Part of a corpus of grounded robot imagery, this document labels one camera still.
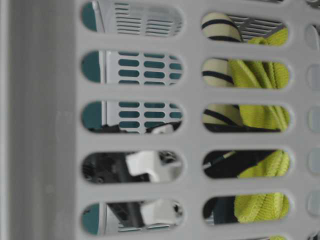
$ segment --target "teal surface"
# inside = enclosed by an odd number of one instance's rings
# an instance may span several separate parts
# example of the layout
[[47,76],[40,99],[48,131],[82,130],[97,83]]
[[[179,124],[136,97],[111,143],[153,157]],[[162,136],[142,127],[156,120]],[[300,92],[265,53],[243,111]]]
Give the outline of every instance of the teal surface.
[[84,229],[93,234],[98,234],[99,227],[99,204],[92,205],[87,213],[83,214],[82,224]]
[[[87,4],[82,12],[82,20],[84,25],[90,30],[96,31],[95,13],[92,3]],[[92,52],[82,61],[83,74],[93,82],[100,82],[99,54]],[[101,120],[101,103],[95,102],[88,105],[82,114],[82,121],[86,128],[100,128]],[[92,205],[89,212],[83,214],[82,224],[86,231],[93,235],[98,234],[99,227],[99,205]]]

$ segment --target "dark fabric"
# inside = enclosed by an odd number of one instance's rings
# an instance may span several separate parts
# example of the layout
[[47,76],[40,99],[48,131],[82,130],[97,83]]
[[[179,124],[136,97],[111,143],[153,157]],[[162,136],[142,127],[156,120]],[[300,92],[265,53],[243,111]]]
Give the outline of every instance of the dark fabric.
[[237,223],[235,216],[235,197],[218,197],[213,208],[214,224]]

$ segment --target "basket hole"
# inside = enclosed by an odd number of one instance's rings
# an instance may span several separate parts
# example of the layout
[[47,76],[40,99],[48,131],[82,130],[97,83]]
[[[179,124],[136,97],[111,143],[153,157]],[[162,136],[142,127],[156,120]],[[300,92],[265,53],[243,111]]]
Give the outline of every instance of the basket hole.
[[99,202],[82,213],[82,226],[92,235],[169,231],[183,221],[181,204],[172,199]]
[[307,72],[309,87],[314,91],[320,91],[320,65],[314,64]]
[[309,127],[314,132],[320,133],[320,106],[314,106],[309,111]]
[[166,105],[163,102],[146,102],[144,107],[147,109],[163,109]]
[[165,73],[161,71],[145,71],[144,76],[148,79],[163,79],[165,78]]
[[181,78],[182,74],[181,73],[170,73],[169,77],[172,80],[179,80]]
[[211,12],[203,17],[201,28],[203,34],[214,41],[232,43],[250,43],[263,45],[262,40],[251,40],[255,37],[272,36],[274,46],[283,45],[288,38],[286,26],[279,21],[259,19],[254,16],[239,16]]
[[101,84],[170,86],[184,73],[181,61],[161,53],[96,50],[81,62],[83,75]]
[[138,2],[91,1],[83,7],[81,18],[89,30],[104,34],[168,38],[183,26],[177,9]]
[[290,156],[281,149],[215,150],[205,156],[202,168],[212,179],[273,178],[287,174]]
[[119,102],[119,107],[120,108],[138,108],[140,107],[140,103],[139,102],[130,102],[130,101],[121,101]]
[[140,113],[138,111],[121,111],[119,112],[120,118],[138,118]]
[[165,57],[164,54],[156,54],[156,53],[145,53],[144,56],[146,58],[153,58],[153,59],[163,59]]
[[290,73],[279,62],[210,58],[202,66],[204,82],[216,88],[278,90],[288,85]]
[[167,183],[182,168],[181,158],[167,150],[101,152],[86,157],[82,175],[93,184]]
[[182,118],[182,114],[181,114],[181,112],[171,112],[170,117],[173,119],[180,119],[180,118]]
[[145,61],[144,66],[146,68],[163,69],[165,64],[161,61]]
[[210,104],[202,115],[204,126],[215,133],[279,133],[287,130],[290,114],[282,106]]
[[97,134],[171,134],[183,114],[166,102],[97,101],[82,112],[86,129]]
[[139,71],[136,70],[120,70],[119,72],[119,76],[121,77],[139,77],[140,73]]
[[146,111],[144,116],[147,119],[163,119],[165,117],[165,113],[161,111]]
[[318,240],[319,238],[320,238],[320,231],[310,234],[307,240]]
[[289,209],[288,198],[273,192],[214,197],[206,202],[202,214],[205,222],[214,226],[277,221],[287,216]]
[[169,67],[172,70],[182,70],[182,66],[180,63],[171,63]]
[[134,84],[134,85],[139,85],[139,81],[134,81],[134,80],[120,80],[119,84]]
[[146,122],[144,123],[144,126],[145,126],[147,129],[149,129],[149,128],[155,128],[155,127],[157,127],[157,126],[161,126],[161,125],[163,125],[163,124],[165,124],[164,121],[146,121]]
[[127,66],[127,67],[138,67],[139,66],[138,60],[120,59],[118,63],[120,66]]
[[313,9],[320,9],[320,0],[305,0],[306,3]]
[[164,86],[166,85],[164,82],[162,81],[145,81],[144,85],[157,85],[157,86]]

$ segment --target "laundry basket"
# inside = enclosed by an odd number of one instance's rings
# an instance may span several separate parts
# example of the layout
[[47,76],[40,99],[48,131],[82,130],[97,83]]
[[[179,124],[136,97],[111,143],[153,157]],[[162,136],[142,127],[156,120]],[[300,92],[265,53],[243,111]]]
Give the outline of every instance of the laundry basket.
[[[82,22],[88,3],[97,32]],[[320,191],[319,171],[310,169],[310,160],[319,158],[319,6],[318,0],[1,0],[1,240],[254,240],[277,235],[307,240],[318,232],[319,205],[310,196]],[[229,15],[244,42],[284,27],[289,39],[279,47],[210,41],[201,30],[210,12]],[[81,70],[92,51],[99,52],[101,84],[90,82]],[[290,82],[279,91],[209,87],[202,67],[210,58],[282,62]],[[97,134],[82,119],[86,106],[96,101],[102,103],[101,125],[128,122],[121,130],[144,133],[157,124],[182,124],[171,134]],[[130,103],[138,103],[138,126],[127,127],[132,118],[121,116],[132,112]],[[210,133],[202,114],[211,103],[281,105],[291,125],[277,134]],[[148,118],[147,112],[164,116]],[[280,178],[206,177],[204,157],[229,149],[283,149],[292,165]],[[83,178],[84,159],[92,153],[141,150],[177,153],[184,166],[181,176],[159,184],[95,185]],[[274,192],[290,202],[282,220],[209,226],[212,219],[203,218],[204,205],[213,197]],[[82,217],[92,204],[161,198],[176,200],[183,209],[182,223],[170,231],[123,229],[118,222],[113,222],[118,235],[93,236],[84,229]],[[315,214],[309,213],[310,202]],[[107,228],[113,220],[100,210]]]

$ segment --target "laundry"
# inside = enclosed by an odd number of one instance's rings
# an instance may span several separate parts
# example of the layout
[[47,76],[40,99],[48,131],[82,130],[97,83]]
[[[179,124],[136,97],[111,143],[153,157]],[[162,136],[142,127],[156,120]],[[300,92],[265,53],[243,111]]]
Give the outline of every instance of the laundry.
[[[209,14],[202,22],[203,33],[213,40],[225,40],[240,42],[241,38],[235,31],[236,25],[225,14]],[[286,28],[273,34],[268,38],[256,37],[250,40],[249,44],[280,46],[287,41],[288,30]],[[278,62],[244,61],[241,59],[230,59],[227,63],[224,59],[212,58],[203,66],[204,80],[207,84],[215,87],[237,87],[237,88],[263,88],[281,89],[288,84],[289,72],[287,68]],[[290,121],[289,113],[281,106],[262,105],[239,105],[239,115],[232,105],[218,108],[217,105],[209,105],[204,112],[205,123],[244,125],[254,128],[285,131]],[[238,175],[239,178],[252,177],[276,177],[283,176],[289,168],[290,159],[286,152],[277,150],[265,157],[257,165],[249,167]],[[221,174],[220,177],[230,177],[230,173],[221,172],[218,167],[220,163],[210,168],[216,170],[214,174]],[[217,210],[217,204],[225,209],[232,208],[230,199],[224,198],[214,201],[213,214],[217,214],[214,221],[223,223],[224,219],[233,219],[230,212],[225,216]],[[255,194],[236,196],[234,201],[234,214],[241,223],[257,221],[277,220],[284,217],[289,210],[289,201],[283,193]],[[273,236],[271,240],[283,239]]]
[[[251,44],[281,45],[288,38],[286,28],[268,38],[253,38]],[[288,84],[289,72],[281,63],[229,60],[234,85],[239,88],[278,89]],[[290,121],[289,113],[281,106],[240,105],[243,123],[250,127],[280,129],[285,131]],[[257,166],[242,172],[239,178],[283,176],[289,169],[290,159],[286,152],[278,150]],[[289,201],[283,193],[237,196],[234,213],[241,223],[277,220],[289,210]],[[282,240],[282,237],[271,237]]]

